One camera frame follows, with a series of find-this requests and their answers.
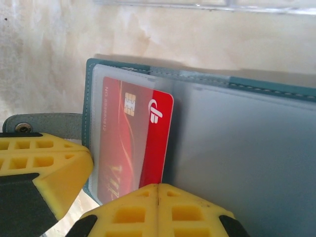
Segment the card holder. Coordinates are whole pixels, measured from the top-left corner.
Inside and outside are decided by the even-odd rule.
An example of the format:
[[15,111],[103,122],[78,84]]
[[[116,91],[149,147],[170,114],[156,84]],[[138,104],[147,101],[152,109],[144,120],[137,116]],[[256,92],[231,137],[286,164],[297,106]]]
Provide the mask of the card holder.
[[89,59],[82,116],[89,148],[96,65],[167,81],[175,105],[164,182],[231,209],[251,236],[312,236],[315,89]]

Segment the snap button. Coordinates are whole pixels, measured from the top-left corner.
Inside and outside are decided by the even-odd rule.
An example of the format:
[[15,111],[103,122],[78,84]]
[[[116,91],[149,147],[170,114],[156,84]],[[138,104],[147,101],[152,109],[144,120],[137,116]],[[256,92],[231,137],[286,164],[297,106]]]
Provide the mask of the snap button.
[[27,122],[22,122],[16,125],[16,132],[31,132],[33,130],[32,126]]

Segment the red credit card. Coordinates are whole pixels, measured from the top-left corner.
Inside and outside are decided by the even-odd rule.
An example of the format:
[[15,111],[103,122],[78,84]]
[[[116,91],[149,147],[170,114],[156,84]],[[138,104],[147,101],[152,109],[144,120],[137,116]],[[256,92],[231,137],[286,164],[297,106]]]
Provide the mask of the red credit card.
[[97,191],[103,204],[161,182],[172,109],[168,93],[103,79]]

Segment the teal leather wallet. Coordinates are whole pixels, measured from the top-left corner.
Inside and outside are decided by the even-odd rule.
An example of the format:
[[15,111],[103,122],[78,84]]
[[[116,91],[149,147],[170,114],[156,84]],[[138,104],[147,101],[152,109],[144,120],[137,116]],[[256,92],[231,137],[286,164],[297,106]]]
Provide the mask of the teal leather wallet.
[[[29,123],[35,132],[81,135],[90,148],[96,65],[172,84],[163,182],[231,210],[251,236],[315,236],[315,88],[89,59],[82,115],[17,115],[3,130]],[[88,183],[84,190],[95,198]]]

